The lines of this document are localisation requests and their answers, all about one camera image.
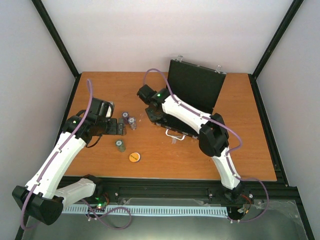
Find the black aluminium frame rail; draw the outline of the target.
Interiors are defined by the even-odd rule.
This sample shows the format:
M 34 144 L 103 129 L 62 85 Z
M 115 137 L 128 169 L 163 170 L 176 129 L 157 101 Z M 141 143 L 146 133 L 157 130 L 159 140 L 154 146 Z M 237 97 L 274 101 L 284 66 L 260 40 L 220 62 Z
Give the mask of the black aluminium frame rail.
M 64 176 L 58 187 L 66 187 L 80 180 L 81 177 Z M 302 204 L 297 187 L 285 185 L 283 182 L 263 182 L 267 189 L 269 200 L 291 200 L 298 205 Z M 266 193 L 257 181 L 243 183 L 242 194 L 253 195 L 253 202 L 262 200 L 266 202 Z M 240 206 L 245 203 L 241 196 L 231 201 L 224 195 L 222 184 L 218 180 L 174 180 L 151 178 L 111 178 L 102 177 L 98 183 L 98 191 L 107 193 L 111 203 L 120 203 L 122 199 L 194 199 L 205 203 L 219 204 L 221 206 Z

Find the purple chip stack right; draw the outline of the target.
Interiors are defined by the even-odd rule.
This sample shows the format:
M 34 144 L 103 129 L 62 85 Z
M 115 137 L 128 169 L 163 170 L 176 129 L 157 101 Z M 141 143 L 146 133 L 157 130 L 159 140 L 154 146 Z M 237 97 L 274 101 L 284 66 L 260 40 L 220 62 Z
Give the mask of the purple chip stack right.
M 133 117 L 133 116 L 129 117 L 127 122 L 128 122 L 129 127 L 132 130 L 136 130 L 137 129 L 137 122 L 136 122 L 136 118 L 135 117 Z

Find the black poker set case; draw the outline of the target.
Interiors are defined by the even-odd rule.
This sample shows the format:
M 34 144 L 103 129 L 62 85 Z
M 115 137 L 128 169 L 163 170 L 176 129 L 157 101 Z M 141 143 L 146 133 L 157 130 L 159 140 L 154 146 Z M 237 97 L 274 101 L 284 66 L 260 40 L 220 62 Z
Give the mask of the black poker set case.
M 198 138 L 199 132 L 186 122 L 176 116 L 166 113 L 162 104 L 165 100 L 175 103 L 170 97 L 170 91 L 174 97 L 183 105 L 198 113 L 210 116 L 213 113 L 226 73 L 220 66 L 211 69 L 201 65 L 193 64 L 183 60 L 179 55 L 172 59 L 169 64 L 166 87 L 155 91 L 149 87 L 145 80 L 143 86 L 138 90 L 138 97 L 148 107 L 162 110 L 166 115 L 166 122 L 153 122 L 163 128 L 184 134 L 192 138 Z

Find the purple chip stack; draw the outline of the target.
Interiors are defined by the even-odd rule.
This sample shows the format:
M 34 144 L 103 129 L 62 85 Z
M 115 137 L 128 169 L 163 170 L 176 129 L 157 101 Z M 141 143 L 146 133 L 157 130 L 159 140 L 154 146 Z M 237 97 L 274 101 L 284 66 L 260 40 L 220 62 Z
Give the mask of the purple chip stack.
M 137 129 L 137 122 L 136 122 L 136 118 L 135 117 L 133 117 L 133 116 L 129 117 L 127 122 L 128 122 L 129 127 L 132 130 L 136 130 Z
M 123 113 L 121 114 L 121 117 L 122 117 L 124 123 L 125 123 L 125 124 L 128 124 L 128 119 L 130 118 L 129 113 L 128 113 L 127 111 L 125 111 L 125 112 L 123 112 Z

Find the purple chip stack rear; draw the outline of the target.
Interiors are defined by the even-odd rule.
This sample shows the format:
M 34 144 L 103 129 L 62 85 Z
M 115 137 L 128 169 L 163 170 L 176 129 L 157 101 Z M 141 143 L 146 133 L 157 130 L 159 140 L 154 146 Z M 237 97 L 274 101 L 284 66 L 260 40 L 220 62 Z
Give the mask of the purple chip stack rear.
M 125 124 L 128 124 L 128 119 L 130 118 L 129 113 L 128 113 L 127 111 L 125 111 L 125 112 L 123 112 L 123 113 L 121 114 L 121 117 L 122 117 L 124 123 L 125 123 Z

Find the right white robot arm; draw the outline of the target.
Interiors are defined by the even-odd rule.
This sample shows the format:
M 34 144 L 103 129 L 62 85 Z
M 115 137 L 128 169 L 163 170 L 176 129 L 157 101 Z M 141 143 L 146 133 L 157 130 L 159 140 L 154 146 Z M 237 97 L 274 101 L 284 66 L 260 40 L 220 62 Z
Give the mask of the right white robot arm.
M 167 88 L 157 92 L 145 84 L 137 96 L 147 105 L 145 111 L 152 123 L 198 140 L 200 150 L 211 157 L 218 170 L 223 195 L 230 200 L 239 181 L 228 165 L 229 134 L 222 116 L 194 108 Z

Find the orange big blind button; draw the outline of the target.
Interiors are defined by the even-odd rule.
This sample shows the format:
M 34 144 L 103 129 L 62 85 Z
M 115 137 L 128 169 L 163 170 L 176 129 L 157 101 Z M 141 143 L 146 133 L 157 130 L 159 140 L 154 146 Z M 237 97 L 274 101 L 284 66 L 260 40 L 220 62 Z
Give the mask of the orange big blind button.
M 138 163 L 141 160 L 141 155 L 138 152 L 133 152 L 129 155 L 129 161 L 132 163 Z

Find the green chip stack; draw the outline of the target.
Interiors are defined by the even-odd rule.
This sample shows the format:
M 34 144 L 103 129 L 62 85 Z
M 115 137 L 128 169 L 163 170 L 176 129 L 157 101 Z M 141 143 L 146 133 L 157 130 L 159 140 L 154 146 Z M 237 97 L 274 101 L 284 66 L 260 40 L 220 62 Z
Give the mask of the green chip stack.
M 124 141 L 121 140 L 121 139 L 118 139 L 116 142 L 115 142 L 115 146 L 118 148 L 118 150 L 120 152 L 124 152 L 126 150 L 126 146 L 124 144 Z

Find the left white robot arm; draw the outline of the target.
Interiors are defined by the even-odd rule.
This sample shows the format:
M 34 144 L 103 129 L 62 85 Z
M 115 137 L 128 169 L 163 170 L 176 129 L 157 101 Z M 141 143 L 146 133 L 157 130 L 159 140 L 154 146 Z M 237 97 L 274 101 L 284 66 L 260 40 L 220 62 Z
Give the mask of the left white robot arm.
M 95 202 L 104 198 L 102 180 L 90 174 L 68 186 L 58 187 L 77 154 L 95 146 L 90 143 L 93 137 L 123 133 L 124 125 L 112 117 L 113 102 L 93 97 L 89 103 L 89 108 L 65 122 L 55 147 L 31 180 L 13 189 L 12 197 L 23 216 L 51 225 L 72 204 L 86 198 Z

